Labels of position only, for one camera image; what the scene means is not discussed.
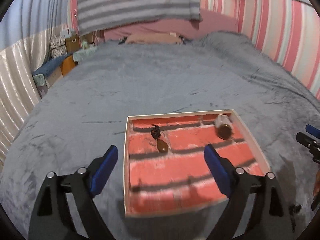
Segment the white satin curtain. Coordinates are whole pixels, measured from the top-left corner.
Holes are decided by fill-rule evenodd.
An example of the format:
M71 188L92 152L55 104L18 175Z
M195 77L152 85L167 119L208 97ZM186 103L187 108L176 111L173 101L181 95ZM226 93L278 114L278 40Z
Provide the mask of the white satin curtain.
M1 163L40 96L32 73L49 56L50 40L67 24L57 25L1 50Z

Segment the patterned fabric bag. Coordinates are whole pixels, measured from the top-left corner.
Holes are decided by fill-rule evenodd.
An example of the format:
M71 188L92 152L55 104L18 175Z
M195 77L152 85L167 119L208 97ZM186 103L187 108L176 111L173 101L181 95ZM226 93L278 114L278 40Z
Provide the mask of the patterned fabric bag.
M54 36L50 40L50 54L52 59L67 54L67 48L64 37Z

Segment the beige tray with brick lining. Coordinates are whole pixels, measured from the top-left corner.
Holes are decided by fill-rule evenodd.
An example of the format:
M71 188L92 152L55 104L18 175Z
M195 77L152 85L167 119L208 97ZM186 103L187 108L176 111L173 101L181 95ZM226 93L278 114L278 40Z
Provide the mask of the beige tray with brick lining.
M217 136L214 120L227 115L229 140ZM128 116L123 157L124 211L127 217L175 215L223 202L205 162L212 145L235 167L263 176L270 165L233 109Z

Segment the grey plush bed blanket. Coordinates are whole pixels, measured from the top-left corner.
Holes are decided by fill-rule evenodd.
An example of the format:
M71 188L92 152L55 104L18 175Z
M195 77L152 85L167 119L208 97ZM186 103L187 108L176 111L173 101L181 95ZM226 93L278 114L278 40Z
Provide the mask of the grey plush bed blanket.
M129 115L234 109L254 135L283 195L313 218L317 165L296 134L319 126L319 101L248 38L211 33L188 44L103 44L57 82L26 118L1 173L1 204L27 236L47 173L74 173L111 145L124 148Z

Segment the brown storage box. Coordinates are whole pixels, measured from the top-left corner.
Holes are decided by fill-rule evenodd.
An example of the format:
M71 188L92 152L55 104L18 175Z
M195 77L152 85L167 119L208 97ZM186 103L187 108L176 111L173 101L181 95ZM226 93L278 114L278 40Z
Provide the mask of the brown storage box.
M80 49L79 36L75 35L72 37L65 38L65 44L67 48L67 53L74 53Z

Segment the grey striped hanging sheet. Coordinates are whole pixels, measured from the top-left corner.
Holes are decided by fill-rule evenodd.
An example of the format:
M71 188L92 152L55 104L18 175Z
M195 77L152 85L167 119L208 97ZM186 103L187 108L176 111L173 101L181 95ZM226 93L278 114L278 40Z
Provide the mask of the grey striped hanging sheet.
M200 0L78 0L80 35L167 18L200 20Z

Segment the blue cloth on side table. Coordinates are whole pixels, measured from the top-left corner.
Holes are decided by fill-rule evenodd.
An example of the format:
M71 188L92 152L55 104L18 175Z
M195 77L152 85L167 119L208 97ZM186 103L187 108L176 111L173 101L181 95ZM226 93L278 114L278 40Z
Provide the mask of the blue cloth on side table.
M32 76L35 75L39 75L42 74L44 75L44 77L50 77L52 75L52 73L61 66L61 64L63 63L63 61L69 57L72 56L72 53L66 54L66 55L62 55L62 56L58 56L54 59L50 59L49 61L47 61L46 63L44 63L40 68L38 68L37 70L35 70L32 73Z

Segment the tan pillow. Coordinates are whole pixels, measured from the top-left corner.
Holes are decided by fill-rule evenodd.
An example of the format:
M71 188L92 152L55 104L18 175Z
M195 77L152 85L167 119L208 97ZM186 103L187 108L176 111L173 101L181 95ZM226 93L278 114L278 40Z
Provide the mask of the tan pillow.
M150 33L133 34L127 37L126 44L181 44L182 39L177 34Z

